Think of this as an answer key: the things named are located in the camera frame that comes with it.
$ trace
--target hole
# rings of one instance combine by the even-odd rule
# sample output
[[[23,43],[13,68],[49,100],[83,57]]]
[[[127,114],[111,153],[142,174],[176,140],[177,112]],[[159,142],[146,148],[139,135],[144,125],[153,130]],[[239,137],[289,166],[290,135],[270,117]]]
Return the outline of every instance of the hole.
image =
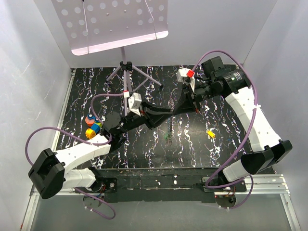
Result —
[[[81,9],[79,7],[76,7],[75,8],[75,13],[80,13],[81,12]]]
[[[67,27],[69,27],[69,28],[72,28],[72,27],[73,27],[73,24],[72,24],[71,22],[67,22],[66,25],[67,25]]]
[[[93,11],[93,10],[94,10],[94,8],[93,8],[92,5],[88,5],[88,6],[87,6],[87,9],[88,9],[88,11]]]
[[[112,6],[117,7],[117,1],[113,1]]]
[[[82,19],[80,19],[80,20],[79,20],[79,25],[83,26],[84,24],[85,24],[85,21],[82,20]]]
[[[105,9],[105,8],[106,8],[106,4],[102,2],[102,3],[100,4],[100,8],[101,8],[101,9]]]
[[[68,11],[67,11],[66,9],[63,9],[63,10],[61,11],[61,13],[62,13],[64,16],[67,16],[67,15],[68,15]]]

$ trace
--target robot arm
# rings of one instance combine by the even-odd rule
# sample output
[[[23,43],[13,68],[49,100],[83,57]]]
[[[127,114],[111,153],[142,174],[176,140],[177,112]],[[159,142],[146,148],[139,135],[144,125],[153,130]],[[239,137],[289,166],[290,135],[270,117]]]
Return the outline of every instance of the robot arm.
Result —
[[[111,134],[112,141],[109,144],[94,146],[81,143],[56,152],[50,149],[41,152],[28,175],[42,198],[50,198],[61,189],[72,187],[86,187],[96,191],[104,182],[95,169],[73,169],[88,160],[118,149],[125,142],[123,133],[142,124],[153,129],[171,116],[199,112],[200,103],[215,96],[221,95],[225,98],[247,131],[255,107],[249,79],[240,69],[231,71],[226,68],[220,57],[204,62],[202,68],[206,79],[201,84],[195,82],[194,72],[191,70],[179,70],[178,81],[183,82],[183,85],[174,110],[142,102],[140,95],[133,93],[128,100],[128,115],[109,113],[105,117],[101,133],[89,140],[91,143],[103,143]],[[292,149],[289,141],[282,141],[273,131],[258,106],[249,140],[253,153],[243,155],[240,160],[224,168],[210,185],[227,184],[249,174],[256,174],[278,163]]]

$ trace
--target colorful toy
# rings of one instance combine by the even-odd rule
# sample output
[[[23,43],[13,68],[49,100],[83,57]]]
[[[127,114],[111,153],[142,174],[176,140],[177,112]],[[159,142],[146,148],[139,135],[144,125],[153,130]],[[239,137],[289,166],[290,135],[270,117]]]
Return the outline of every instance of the colorful toy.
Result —
[[[211,138],[215,138],[215,134],[214,134],[212,131],[208,130],[208,131],[207,131],[207,134],[208,134]]]
[[[86,137],[88,139],[92,139],[100,132],[103,125],[92,114],[88,114],[85,121],[86,124],[90,127],[86,130]]]
[[[86,121],[86,124],[89,126],[89,127],[92,127],[92,125],[95,123],[95,116],[93,116],[92,114],[88,114],[85,121]]]

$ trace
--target purple cable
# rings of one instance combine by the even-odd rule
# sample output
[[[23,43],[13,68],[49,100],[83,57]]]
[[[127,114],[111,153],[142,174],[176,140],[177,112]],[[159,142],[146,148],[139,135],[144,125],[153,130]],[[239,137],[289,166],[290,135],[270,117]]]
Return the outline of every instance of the purple cable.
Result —
[[[96,98],[102,97],[102,96],[116,97],[116,96],[123,96],[123,94],[99,94],[99,95],[96,95],[96,96],[93,97],[93,99],[91,100],[91,107],[90,107],[90,108],[91,108],[91,111],[93,112],[93,114],[95,115],[95,117],[103,124],[103,122],[99,119],[99,117],[97,116],[97,114],[95,113],[94,108],[93,108],[93,101],[94,101]],[[95,145],[95,146],[101,146],[101,145],[108,144],[108,143],[110,143],[111,140],[112,140],[112,135],[110,134],[109,140],[108,140],[107,142],[105,142],[105,143],[91,143],[91,142],[85,141],[85,140],[83,140],[83,139],[81,139],[81,138],[79,138],[79,137],[77,137],[77,136],[74,136],[74,135],[68,133],[67,131],[64,131],[64,130],[59,129],[59,128],[55,128],[55,127],[42,127],[42,128],[36,129],[34,132],[32,132],[32,133],[30,134],[30,136],[28,137],[27,141],[26,141],[26,145],[25,145],[25,154],[26,154],[27,161],[29,162],[29,164],[30,164],[31,166],[33,166],[33,163],[32,163],[32,161],[30,160],[30,158],[29,158],[29,153],[28,153],[28,146],[29,146],[30,140],[31,140],[31,138],[34,136],[34,134],[36,134],[36,133],[39,132],[39,131],[45,130],[45,129],[51,129],[51,130],[59,131],[59,132],[65,134],[65,135],[67,135],[67,136],[69,136],[69,137],[74,138],[75,140],[77,140],[77,141],[79,141],[79,142],[86,143],[86,144],[90,144],[90,145]],[[82,193],[82,194],[84,194],[84,195],[86,195],[86,196],[88,196],[88,197],[91,197],[91,198],[93,198],[93,199],[95,199],[95,200],[99,200],[100,202],[104,203],[105,205],[107,205],[108,207],[110,207],[110,208],[112,209],[114,215],[113,215],[112,217],[108,217],[108,216],[106,216],[105,214],[101,213],[101,212],[98,211],[98,210],[95,210],[95,209],[93,209],[93,208],[87,207],[87,208],[89,208],[90,210],[92,209],[92,211],[94,211],[94,212],[97,213],[98,215],[100,215],[100,216],[102,216],[103,218],[108,219],[108,220],[111,220],[111,219],[113,219],[113,218],[116,217],[116,214],[115,214],[116,211],[115,211],[115,209],[114,209],[110,204],[108,204],[107,202],[105,202],[105,201],[103,201],[103,200],[101,200],[101,199],[99,199],[99,198],[97,198],[97,197],[95,197],[95,196],[92,196],[92,195],[90,195],[90,194],[88,194],[88,193],[86,193],[86,192],[84,192],[84,191],[82,191],[82,190],[80,190],[80,189],[78,189],[78,188],[75,188],[75,190],[78,191],[79,193]]]
[[[102,199],[100,199],[100,198],[98,198],[98,197],[96,197],[96,196],[92,196],[91,194],[86,193],[86,192],[84,192],[84,191],[82,191],[82,190],[80,190],[80,189],[78,189],[78,188],[75,188],[75,190],[76,190],[77,192],[79,192],[79,193],[84,194],[85,196],[91,197],[91,198],[93,198],[94,200],[98,200],[98,201],[102,202],[103,204],[107,205],[109,208],[111,208],[111,210],[113,211],[114,215],[113,215],[112,217],[108,217],[108,216],[106,216],[105,214],[101,213],[100,211],[98,211],[98,210],[96,210],[96,209],[93,209],[93,208],[87,207],[87,206],[86,206],[86,208],[88,208],[88,209],[90,209],[90,210],[92,209],[93,212],[97,213],[98,215],[100,215],[100,216],[102,216],[103,218],[108,219],[108,220],[112,220],[113,218],[116,217],[116,214],[115,214],[116,211],[115,211],[115,208],[113,208],[112,205],[110,205],[110,204],[108,204],[107,202],[103,201]]]
[[[123,94],[123,93],[122,93],[122,94],[105,94],[105,93],[103,93],[103,94],[98,94],[98,95],[96,95],[96,96],[93,97],[93,99],[91,100],[91,111],[93,112],[94,116],[98,119],[98,121],[101,122],[101,124],[103,124],[104,122],[102,122],[101,119],[100,119],[100,118],[97,116],[97,114],[95,113],[94,107],[93,107],[93,103],[94,103],[94,100],[95,100],[96,98],[99,98],[99,97],[102,97],[102,96],[106,96],[106,97],[108,97],[108,96],[111,96],[111,97],[118,97],[118,96],[124,96],[124,94]]]
[[[204,57],[206,57],[208,54],[211,54],[211,53],[214,53],[214,52],[220,52],[220,53],[223,53],[225,55],[227,55],[228,57],[230,57],[241,69],[242,71],[245,73],[245,75],[247,76],[247,78],[250,80],[251,82],[251,86],[252,86],[252,89],[253,89],[253,92],[254,92],[254,96],[255,96],[255,99],[254,99],[254,104],[255,106],[257,106],[257,90],[256,90],[256,87],[255,85],[253,84],[252,80],[251,80],[251,77],[250,75],[244,70],[243,66],[235,59],[233,58],[230,54],[228,54],[227,52],[225,51],[222,51],[222,50],[212,50],[212,51],[208,51],[207,53],[205,53],[198,61],[198,63],[193,67],[192,71],[195,71],[197,66],[200,64],[200,62],[204,59]],[[240,146],[234,151],[234,153],[229,157],[229,159],[223,164],[221,165],[211,176],[210,178],[206,181],[205,183],[205,186],[209,189],[218,189],[218,188],[225,188],[225,187],[228,187],[228,186],[231,186],[231,185],[234,185],[238,182],[241,182],[243,180],[243,178],[241,179],[238,179],[234,182],[231,182],[229,184],[224,184],[224,185],[219,185],[219,186],[209,186],[208,184],[210,183],[210,181],[221,171],[224,169],[225,166],[228,165],[228,163],[238,154],[238,152],[243,148],[245,142],[247,141],[248,139],[248,136],[250,134],[250,131],[252,129],[252,126],[254,124],[254,121],[255,121],[255,117],[256,117],[256,112],[257,112],[257,109],[254,108],[253,109],[253,113],[252,113],[252,118],[251,118],[251,121],[250,121],[250,124],[249,124],[249,127],[247,129],[247,132],[246,132],[246,135],[244,136],[244,139],[242,140]],[[247,199],[248,197],[250,196],[251,194],[251,191],[252,191],[252,188],[253,188],[253,185],[251,187],[251,190],[249,192],[249,194],[247,195],[247,197],[243,200],[242,203],[240,203],[238,206],[242,205]]]
[[[81,139],[81,138],[79,138],[79,137],[77,137],[77,136],[74,136],[74,135],[68,133],[67,131],[64,131],[64,130],[59,129],[59,128],[55,128],[55,127],[42,127],[42,128],[36,129],[36,130],[35,130],[34,132],[32,132],[32,133],[30,134],[30,136],[28,137],[28,139],[27,139],[27,141],[26,141],[26,146],[25,146],[26,158],[27,158],[29,164],[32,165],[32,166],[33,166],[33,163],[32,163],[32,161],[30,160],[29,154],[28,154],[28,145],[29,145],[29,142],[30,142],[32,136],[34,136],[35,133],[37,133],[37,132],[39,132],[39,131],[42,131],[42,130],[46,130],[46,129],[51,129],[51,130],[56,130],[56,131],[62,132],[62,133],[64,133],[65,135],[68,135],[68,136],[70,136],[70,137],[76,139],[77,141],[80,141],[80,142],[83,142],[83,143],[86,143],[86,144],[90,144],[90,145],[95,145],[95,146],[101,146],[101,145],[108,144],[108,143],[111,142],[111,139],[112,139],[112,135],[110,134],[109,140],[108,140],[107,142],[105,142],[105,143],[91,143],[91,142],[85,141],[85,140],[83,140],[83,139]]]

